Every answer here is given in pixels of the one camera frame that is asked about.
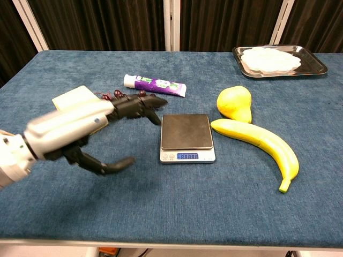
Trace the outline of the left black-fingered white robot hand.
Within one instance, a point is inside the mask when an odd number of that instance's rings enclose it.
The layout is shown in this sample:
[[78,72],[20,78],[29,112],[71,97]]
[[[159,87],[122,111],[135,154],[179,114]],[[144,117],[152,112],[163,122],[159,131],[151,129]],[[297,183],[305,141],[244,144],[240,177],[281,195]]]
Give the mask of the left black-fingered white robot hand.
[[92,133],[109,121],[147,117],[160,126],[155,110],[168,102],[153,94],[122,95],[112,100],[97,100],[64,111],[53,111],[31,120],[24,131],[28,148],[36,159],[55,161],[65,157],[70,164],[97,175],[118,173],[129,167],[131,156],[116,163],[103,163],[81,151]]

